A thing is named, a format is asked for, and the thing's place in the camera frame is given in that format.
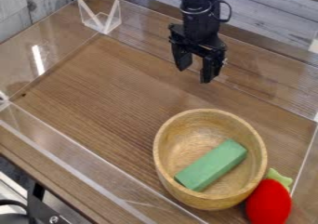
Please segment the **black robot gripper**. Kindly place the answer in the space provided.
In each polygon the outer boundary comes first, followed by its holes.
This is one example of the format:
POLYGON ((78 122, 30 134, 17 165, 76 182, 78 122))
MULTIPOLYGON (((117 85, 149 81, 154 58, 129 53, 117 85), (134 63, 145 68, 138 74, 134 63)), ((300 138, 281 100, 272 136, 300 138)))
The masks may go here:
POLYGON ((207 84, 220 74, 225 45, 219 39, 220 5, 207 4, 200 8, 180 6, 182 23, 168 25, 170 52, 177 70, 192 63, 192 56, 203 59, 200 83, 207 84))

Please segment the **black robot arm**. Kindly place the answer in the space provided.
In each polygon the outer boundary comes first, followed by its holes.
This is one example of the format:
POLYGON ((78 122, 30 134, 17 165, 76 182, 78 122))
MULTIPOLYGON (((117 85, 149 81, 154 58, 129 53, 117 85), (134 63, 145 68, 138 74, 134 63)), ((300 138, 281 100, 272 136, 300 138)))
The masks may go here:
POLYGON ((177 70, 192 64, 192 56, 203 60, 200 83, 207 84, 220 74, 225 44, 219 39, 220 24, 229 17, 220 17, 223 0, 181 0, 182 23, 168 25, 170 52, 177 70))

